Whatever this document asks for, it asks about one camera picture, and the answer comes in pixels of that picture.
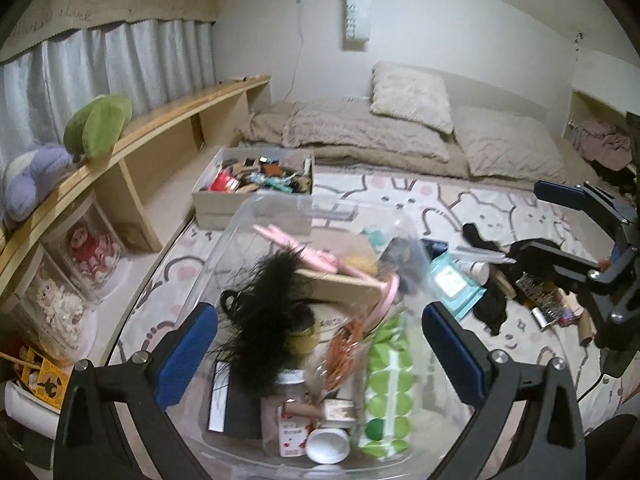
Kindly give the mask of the dark glossy book box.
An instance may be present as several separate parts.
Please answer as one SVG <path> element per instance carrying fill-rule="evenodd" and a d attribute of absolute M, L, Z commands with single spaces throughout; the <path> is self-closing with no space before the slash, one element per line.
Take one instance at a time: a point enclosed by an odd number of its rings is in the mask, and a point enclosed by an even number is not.
<path fill-rule="evenodd" d="M 551 327 L 559 319 L 558 314 L 553 309 L 532 307 L 530 313 L 541 330 Z"/>

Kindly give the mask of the teal cleansing wipes pack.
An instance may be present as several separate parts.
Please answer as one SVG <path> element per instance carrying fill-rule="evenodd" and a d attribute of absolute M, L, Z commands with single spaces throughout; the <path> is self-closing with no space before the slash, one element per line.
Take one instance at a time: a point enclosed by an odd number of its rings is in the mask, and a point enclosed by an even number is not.
<path fill-rule="evenodd" d="M 482 299 L 486 289 L 464 274 L 448 252 L 436 257 L 427 275 L 434 297 L 458 321 L 470 313 Z"/>

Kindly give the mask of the black feather hair clip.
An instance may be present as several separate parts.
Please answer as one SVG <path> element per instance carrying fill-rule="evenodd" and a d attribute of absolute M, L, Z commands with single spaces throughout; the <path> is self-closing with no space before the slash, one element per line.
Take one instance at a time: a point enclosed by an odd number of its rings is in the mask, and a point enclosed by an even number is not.
<path fill-rule="evenodd" d="M 230 366 L 249 393 L 267 394 L 295 362 L 288 338 L 311 316 L 311 299 L 297 273 L 302 269 L 299 249 L 279 249 L 261 258 L 240 286 L 220 294 L 226 333 L 210 353 Z"/>

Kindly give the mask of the toothpick jar white lid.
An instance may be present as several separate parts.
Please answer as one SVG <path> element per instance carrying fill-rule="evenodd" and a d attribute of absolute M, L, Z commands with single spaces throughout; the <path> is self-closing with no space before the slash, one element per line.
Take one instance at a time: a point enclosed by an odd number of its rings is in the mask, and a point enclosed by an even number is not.
<path fill-rule="evenodd" d="M 456 266 L 463 274 L 480 286 L 486 285 L 490 279 L 490 264 L 487 262 L 458 259 Z"/>

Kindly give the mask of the silver rhinestone tiara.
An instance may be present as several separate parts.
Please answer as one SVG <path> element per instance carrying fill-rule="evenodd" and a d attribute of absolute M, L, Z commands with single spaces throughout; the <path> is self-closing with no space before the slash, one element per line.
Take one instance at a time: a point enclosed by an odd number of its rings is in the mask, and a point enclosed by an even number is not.
<path fill-rule="evenodd" d="M 526 297 L 529 311 L 532 307 L 553 309 L 559 319 L 562 318 L 564 304 L 555 284 L 535 278 L 528 273 L 523 273 L 515 284 Z"/>

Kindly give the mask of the closet nook with clothes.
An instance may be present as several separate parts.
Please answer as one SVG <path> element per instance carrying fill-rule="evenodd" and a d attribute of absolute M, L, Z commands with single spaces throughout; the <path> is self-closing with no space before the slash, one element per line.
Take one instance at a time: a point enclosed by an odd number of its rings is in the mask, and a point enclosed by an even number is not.
<path fill-rule="evenodd" d="M 626 116 L 586 92 L 574 90 L 563 138 L 598 176 L 604 188 L 629 198 L 636 192 L 634 140 Z"/>

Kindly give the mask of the bunny print bed sheet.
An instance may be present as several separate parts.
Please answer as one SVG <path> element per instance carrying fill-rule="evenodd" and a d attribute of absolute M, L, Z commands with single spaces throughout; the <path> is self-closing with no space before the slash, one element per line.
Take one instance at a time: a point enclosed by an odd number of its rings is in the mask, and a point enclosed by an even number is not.
<path fill-rule="evenodd" d="M 318 174 L 314 192 L 325 200 L 351 200 L 400 209 L 425 237 L 461 245 L 461 228 L 473 223 L 486 240 L 509 245 L 542 237 L 573 255 L 592 258 L 605 252 L 603 238 L 580 214 L 537 200 L 532 192 L 488 188 L 477 183 L 435 178 L 401 178 L 387 174 Z M 215 298 L 232 266 L 215 266 L 212 251 L 219 233 L 190 224 L 168 250 L 124 325 L 112 362 L 124 362 L 138 350 L 151 350 L 177 326 L 200 297 Z M 472 316 L 463 324 L 491 349 L 502 349 L 523 362 L 545 363 L 558 356 L 570 364 L 586 429 L 600 426 L 639 396 L 639 369 L 623 376 L 600 372 L 600 353 L 582 346 L 575 326 L 542 330 L 515 302 L 497 336 Z M 230 439 L 207 428 L 213 365 L 203 363 L 181 401 L 169 409 L 184 442 L 215 479 L 423 479 L 448 451 L 471 412 L 454 394 L 429 348 L 418 352 L 416 395 L 421 406 L 407 452 L 375 460 L 352 452 L 335 466 L 309 460 L 268 456 L 256 440 Z"/>

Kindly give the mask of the black sock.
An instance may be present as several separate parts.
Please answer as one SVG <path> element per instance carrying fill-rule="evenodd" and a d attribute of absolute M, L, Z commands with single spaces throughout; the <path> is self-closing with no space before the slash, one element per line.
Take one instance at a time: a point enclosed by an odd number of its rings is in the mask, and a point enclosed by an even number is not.
<path fill-rule="evenodd" d="M 465 223 L 462 226 L 464 240 L 473 248 L 490 250 L 491 252 L 503 252 L 502 246 L 494 240 L 485 240 L 474 223 Z"/>

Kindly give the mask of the right quilted beige pillow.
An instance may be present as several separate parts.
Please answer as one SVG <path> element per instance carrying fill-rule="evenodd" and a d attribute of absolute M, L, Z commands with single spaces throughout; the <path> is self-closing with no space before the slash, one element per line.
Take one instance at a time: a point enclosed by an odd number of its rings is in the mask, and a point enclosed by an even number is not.
<path fill-rule="evenodd" d="M 452 117 L 473 177 L 566 181 L 564 158 L 538 120 L 475 106 L 458 106 Z"/>

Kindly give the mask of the quilted beige pillow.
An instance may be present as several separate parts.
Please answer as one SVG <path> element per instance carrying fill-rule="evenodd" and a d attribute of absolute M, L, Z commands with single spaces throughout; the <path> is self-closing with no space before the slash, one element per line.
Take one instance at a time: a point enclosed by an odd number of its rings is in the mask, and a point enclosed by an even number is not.
<path fill-rule="evenodd" d="M 372 114 L 363 101 L 296 102 L 282 141 L 303 145 L 344 145 L 449 162 L 440 134 L 415 122 Z"/>
<path fill-rule="evenodd" d="M 473 177 L 566 181 L 564 158 L 538 120 L 475 106 L 458 106 L 452 117 Z"/>

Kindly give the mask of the white dress doll in case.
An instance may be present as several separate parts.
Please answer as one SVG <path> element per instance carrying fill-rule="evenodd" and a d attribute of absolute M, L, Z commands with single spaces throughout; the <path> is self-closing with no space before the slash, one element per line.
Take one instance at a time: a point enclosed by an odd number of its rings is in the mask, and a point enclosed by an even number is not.
<path fill-rule="evenodd" d="M 91 352 L 96 312 L 42 247 L 15 285 L 9 306 L 26 337 L 56 362 L 72 364 Z"/>

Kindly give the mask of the fluffy beige pillow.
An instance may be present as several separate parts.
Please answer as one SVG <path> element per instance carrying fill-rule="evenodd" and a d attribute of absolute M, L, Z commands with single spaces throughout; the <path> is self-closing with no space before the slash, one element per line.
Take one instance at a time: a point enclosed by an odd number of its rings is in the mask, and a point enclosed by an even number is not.
<path fill-rule="evenodd" d="M 391 62 L 381 61 L 372 68 L 370 112 L 416 122 L 442 134 L 454 132 L 442 77 Z"/>

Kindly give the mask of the purple plush toy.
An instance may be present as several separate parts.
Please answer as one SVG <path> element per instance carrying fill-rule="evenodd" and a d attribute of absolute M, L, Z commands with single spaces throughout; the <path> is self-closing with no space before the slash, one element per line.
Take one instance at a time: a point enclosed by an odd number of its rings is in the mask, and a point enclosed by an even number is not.
<path fill-rule="evenodd" d="M 73 156 L 57 143 L 34 145 L 4 170 L 2 207 L 9 222 L 25 221 L 74 166 Z"/>

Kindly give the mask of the green plush toy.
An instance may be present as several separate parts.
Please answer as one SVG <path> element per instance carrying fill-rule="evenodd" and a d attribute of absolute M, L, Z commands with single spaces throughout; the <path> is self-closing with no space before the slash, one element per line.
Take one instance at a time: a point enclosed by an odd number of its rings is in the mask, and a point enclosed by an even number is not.
<path fill-rule="evenodd" d="M 67 122 L 63 144 L 75 157 L 100 158 L 114 148 L 131 117 L 132 103 L 128 96 L 97 96 Z"/>

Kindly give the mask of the grey curtain with valance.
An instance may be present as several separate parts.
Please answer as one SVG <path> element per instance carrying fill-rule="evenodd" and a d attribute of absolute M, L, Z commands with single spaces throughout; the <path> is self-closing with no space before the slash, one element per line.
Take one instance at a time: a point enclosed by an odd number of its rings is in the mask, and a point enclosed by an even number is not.
<path fill-rule="evenodd" d="M 144 115 L 216 81 L 214 24 L 152 20 L 82 28 L 1 65 L 1 163 L 60 142 L 66 122 L 100 94 Z"/>

